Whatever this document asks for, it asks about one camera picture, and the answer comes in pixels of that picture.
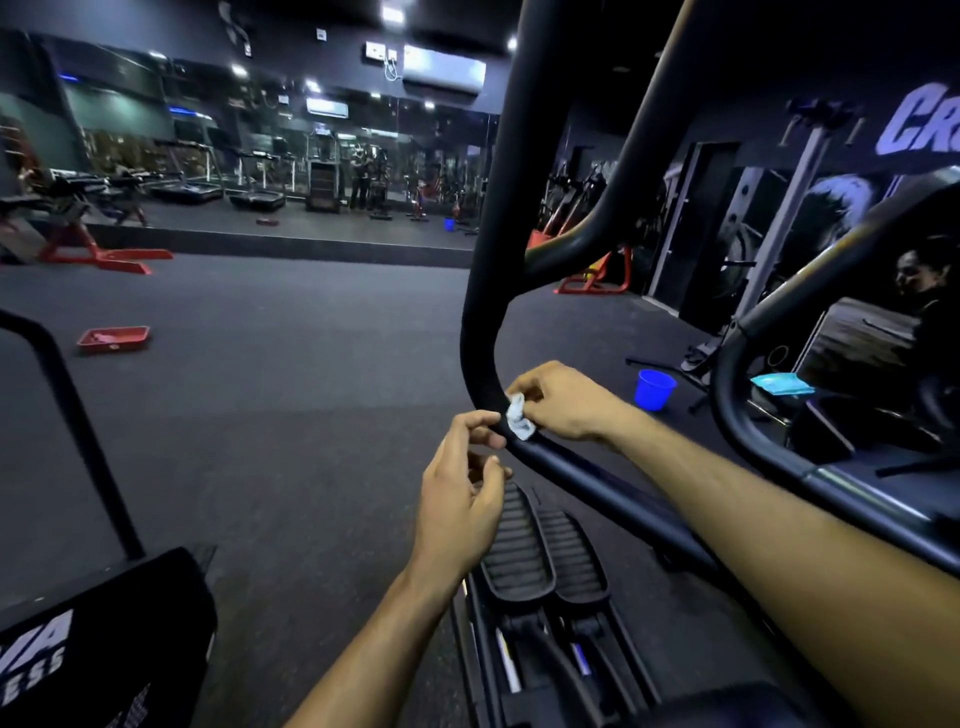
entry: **hand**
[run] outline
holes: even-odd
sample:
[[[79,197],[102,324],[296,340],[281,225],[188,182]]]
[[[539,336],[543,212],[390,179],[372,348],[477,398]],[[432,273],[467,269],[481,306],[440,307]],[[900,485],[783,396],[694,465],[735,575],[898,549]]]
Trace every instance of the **hand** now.
[[[507,396],[522,393],[523,414],[566,440],[604,440],[630,406],[591,378],[559,361],[548,361],[516,378]]]
[[[418,589],[449,600],[484,557],[503,510],[504,480],[513,473],[495,455],[470,445],[503,449],[506,439],[489,429],[498,412],[457,415],[423,472],[417,536],[407,573]]]

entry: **electrical box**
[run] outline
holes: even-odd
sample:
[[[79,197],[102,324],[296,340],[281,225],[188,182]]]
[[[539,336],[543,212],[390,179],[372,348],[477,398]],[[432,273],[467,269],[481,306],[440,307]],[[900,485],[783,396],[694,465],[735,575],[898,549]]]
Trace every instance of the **electrical box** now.
[[[383,43],[371,43],[368,40],[364,57],[371,61],[380,61],[382,63],[387,59],[387,46]]]

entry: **black frame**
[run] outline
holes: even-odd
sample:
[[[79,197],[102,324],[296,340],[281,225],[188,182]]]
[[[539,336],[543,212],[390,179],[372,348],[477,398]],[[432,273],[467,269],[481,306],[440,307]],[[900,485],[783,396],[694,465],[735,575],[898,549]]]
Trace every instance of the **black frame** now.
[[[624,145],[617,172],[595,210],[576,228],[526,251],[542,181],[553,162],[569,111],[575,72],[557,74],[555,60],[583,37],[583,6],[573,0],[526,0],[518,50],[500,120],[488,199],[470,269],[460,339],[461,368],[475,406],[505,414],[509,404],[493,350],[510,302],[517,296],[583,270],[608,253],[635,222],[634,201],[656,194],[663,172],[706,94],[710,72],[737,17],[756,0],[685,0]],[[765,339],[798,310],[827,305],[841,283],[878,252],[882,233],[903,214],[960,183],[945,170],[916,181],[874,208],[844,241],[814,260],[804,274],[762,302],[731,331],[719,352],[710,388],[714,417],[724,436],[765,476],[796,495],[953,576],[960,576],[960,545],[930,522],[894,512],[836,467],[816,467],[768,440],[750,419],[746,367]],[[842,699],[784,638],[683,519],[664,501],[537,433],[519,440],[503,424],[496,430],[522,463],[737,599],[766,626],[778,647],[808,678],[807,685],[854,724]]]
[[[15,333],[27,340],[40,362],[50,388],[53,390],[57,407],[66,421],[74,444],[84,461],[93,487],[103,503],[110,519],[110,525],[130,561],[142,559],[146,555],[140,537],[127,510],[127,504],[120,495],[120,489],[107,463],[100,441],[97,440],[93,423],[86,414],[86,408],[77,392],[77,387],[66,368],[66,362],[60,353],[60,347],[50,332],[36,321],[17,316],[0,309],[0,330]]]

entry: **white cloth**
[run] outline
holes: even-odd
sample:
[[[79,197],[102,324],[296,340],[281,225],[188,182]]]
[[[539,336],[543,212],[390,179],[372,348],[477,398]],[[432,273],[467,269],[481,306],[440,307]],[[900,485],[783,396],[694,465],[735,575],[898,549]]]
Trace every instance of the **white cloth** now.
[[[537,431],[537,426],[523,416],[523,395],[515,394],[510,397],[510,407],[507,409],[507,426],[521,440],[529,440]]]

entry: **foot pedal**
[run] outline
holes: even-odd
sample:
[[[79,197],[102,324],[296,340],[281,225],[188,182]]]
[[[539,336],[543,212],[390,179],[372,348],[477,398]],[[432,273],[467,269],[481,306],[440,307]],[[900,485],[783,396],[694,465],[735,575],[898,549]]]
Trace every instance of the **foot pedal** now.
[[[536,602],[556,586],[537,513],[514,482],[504,489],[503,515],[481,570],[492,596],[510,604]]]
[[[607,575],[580,524],[564,511],[540,510],[538,516],[557,576],[557,599],[572,610],[606,600]]]

